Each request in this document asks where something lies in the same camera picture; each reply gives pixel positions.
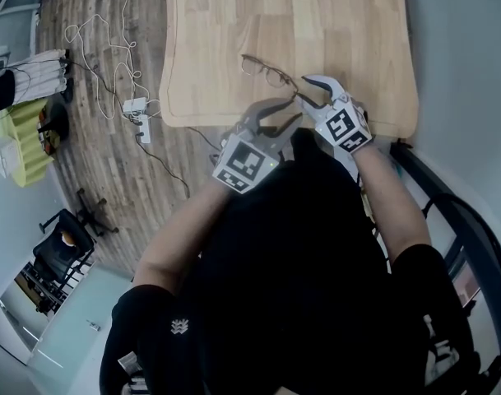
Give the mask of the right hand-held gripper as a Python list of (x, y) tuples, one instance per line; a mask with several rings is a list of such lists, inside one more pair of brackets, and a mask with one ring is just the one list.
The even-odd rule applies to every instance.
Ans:
[(373, 140), (366, 111), (334, 77), (311, 74), (302, 79), (328, 92), (331, 102), (317, 105), (307, 96), (296, 96), (295, 103), (315, 123), (317, 132), (333, 147), (334, 158), (340, 161), (352, 176), (358, 178), (353, 154)]

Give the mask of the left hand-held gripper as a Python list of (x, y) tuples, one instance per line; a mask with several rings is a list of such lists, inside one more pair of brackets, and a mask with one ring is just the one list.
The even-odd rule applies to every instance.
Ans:
[(292, 116), (274, 132), (261, 121), (289, 107), (292, 99), (270, 98), (251, 104), (222, 138), (212, 177), (239, 194), (256, 188), (281, 162), (282, 149), (303, 122)]

